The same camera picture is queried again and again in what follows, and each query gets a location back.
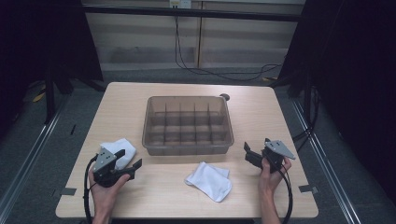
black horizontal bar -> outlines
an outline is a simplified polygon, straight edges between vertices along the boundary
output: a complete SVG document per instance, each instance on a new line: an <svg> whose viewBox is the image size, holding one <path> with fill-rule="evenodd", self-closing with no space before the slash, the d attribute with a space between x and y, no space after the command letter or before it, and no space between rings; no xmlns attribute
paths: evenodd
<svg viewBox="0 0 396 224"><path fill-rule="evenodd" d="M206 9L186 9L186 8L167 8L167 7L114 7L104 5L38 5L43 9L78 10L88 13L109 13L109 14L128 14L128 15L153 15L153 16L179 16L179 17L200 17L218 19L238 19L254 21L299 21L300 15L291 14L268 14L256 12L237 12Z"/></svg>

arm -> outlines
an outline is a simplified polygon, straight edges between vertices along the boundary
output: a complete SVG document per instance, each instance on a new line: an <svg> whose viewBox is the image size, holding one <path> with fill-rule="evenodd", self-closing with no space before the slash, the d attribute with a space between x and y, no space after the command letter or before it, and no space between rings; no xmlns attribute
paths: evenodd
<svg viewBox="0 0 396 224"><path fill-rule="evenodd" d="M93 197L95 215L92 224L107 224L111 217L114 204L116 203L117 194L122 186L128 181L129 175L123 175L115 185L110 188L104 188L97 185L93 180L93 172L90 171L90 184Z"/></svg>
<svg viewBox="0 0 396 224"><path fill-rule="evenodd" d="M291 167L291 163L288 158L284 159L284 168L282 167L281 172L286 173ZM270 174L270 163L267 159L262 159L262 173L260 174L259 181L259 196L260 206L262 211L262 224L279 224L279 217L276 211L274 202L274 194L276 187L282 180L282 176L279 172Z"/></svg>

light wood tabletop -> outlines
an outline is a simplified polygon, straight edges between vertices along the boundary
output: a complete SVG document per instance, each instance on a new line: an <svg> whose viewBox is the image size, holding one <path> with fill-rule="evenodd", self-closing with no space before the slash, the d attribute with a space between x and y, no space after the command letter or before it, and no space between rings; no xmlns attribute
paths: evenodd
<svg viewBox="0 0 396 224"><path fill-rule="evenodd" d="M230 95L227 102L234 143L226 154L201 156L150 156L142 145L148 99L151 96ZM75 195L63 195L56 209L58 217L85 217L83 180L89 160L99 152L100 144L126 138L136 154L129 165L143 159L135 179L127 182L117 199L113 217L118 218L254 218L260 217L258 181L261 169L245 161L247 142L260 153L265 138L281 140L295 155L289 170L293 192L292 217L315 217L318 208L312 192L301 193L308 185L303 167L292 142L274 90L267 87L121 83L108 85L97 110L66 188ZM215 203L184 179L205 161L230 170L233 185L229 195ZM276 189L276 209L281 217L289 205L284 181ZM90 208L93 212L92 196Z"/></svg>

white cloth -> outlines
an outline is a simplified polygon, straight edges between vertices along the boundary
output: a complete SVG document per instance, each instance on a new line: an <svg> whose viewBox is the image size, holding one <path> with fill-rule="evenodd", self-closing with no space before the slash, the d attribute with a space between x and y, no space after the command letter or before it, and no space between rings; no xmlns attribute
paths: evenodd
<svg viewBox="0 0 396 224"><path fill-rule="evenodd" d="M227 169L201 161L198 168L184 182L187 185L194 185L213 201L219 203L231 191L232 184L228 179L229 173L230 171Z"/></svg>
<svg viewBox="0 0 396 224"><path fill-rule="evenodd" d="M125 155L116 161L116 170L122 170L123 168L125 168L125 166L128 165L128 163L131 161L131 159L134 157L134 154L136 153L136 148L134 148L131 143L125 138L121 138L120 140L113 143L102 143L100 146L104 147L113 154L122 149L125 149Z"/></svg>

plastic bin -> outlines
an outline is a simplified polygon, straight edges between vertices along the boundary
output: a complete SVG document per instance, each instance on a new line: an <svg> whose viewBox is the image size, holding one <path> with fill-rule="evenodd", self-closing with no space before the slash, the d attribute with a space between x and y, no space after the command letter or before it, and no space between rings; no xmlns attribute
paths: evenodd
<svg viewBox="0 0 396 224"><path fill-rule="evenodd" d="M227 153L233 131L222 96L153 96L148 99L143 146L151 156Z"/></svg>

